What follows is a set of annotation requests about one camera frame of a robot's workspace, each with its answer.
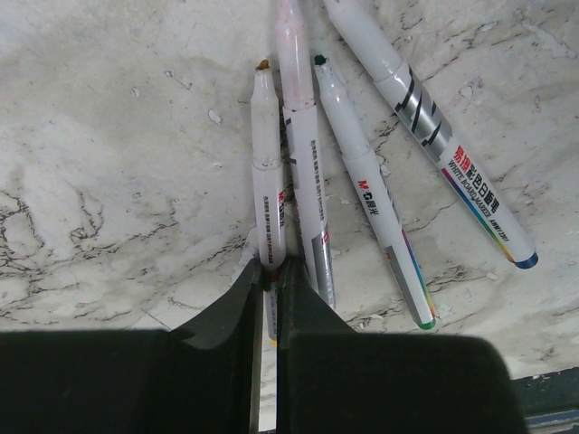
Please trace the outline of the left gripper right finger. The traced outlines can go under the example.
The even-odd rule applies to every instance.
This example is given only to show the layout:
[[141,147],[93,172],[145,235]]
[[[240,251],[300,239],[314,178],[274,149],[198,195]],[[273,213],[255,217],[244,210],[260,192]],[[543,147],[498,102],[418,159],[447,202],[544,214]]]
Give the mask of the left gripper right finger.
[[461,335],[358,333],[309,283],[280,271],[280,433],[524,433],[498,351]]

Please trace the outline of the yellow-end white marker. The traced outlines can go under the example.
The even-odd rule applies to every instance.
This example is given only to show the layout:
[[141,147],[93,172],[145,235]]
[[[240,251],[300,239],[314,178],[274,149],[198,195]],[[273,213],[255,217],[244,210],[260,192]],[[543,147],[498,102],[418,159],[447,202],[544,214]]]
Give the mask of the yellow-end white marker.
[[268,60],[254,74],[251,98],[252,186],[259,259],[269,282],[264,289],[268,336],[277,340],[278,269],[286,259],[284,166],[280,145],[280,104]]

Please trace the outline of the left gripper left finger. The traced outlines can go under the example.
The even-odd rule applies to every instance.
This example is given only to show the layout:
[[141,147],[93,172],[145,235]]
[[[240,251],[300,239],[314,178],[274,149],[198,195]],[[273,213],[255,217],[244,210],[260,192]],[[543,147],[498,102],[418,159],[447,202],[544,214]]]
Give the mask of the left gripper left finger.
[[254,433],[263,272],[174,330],[1,335],[4,433]]

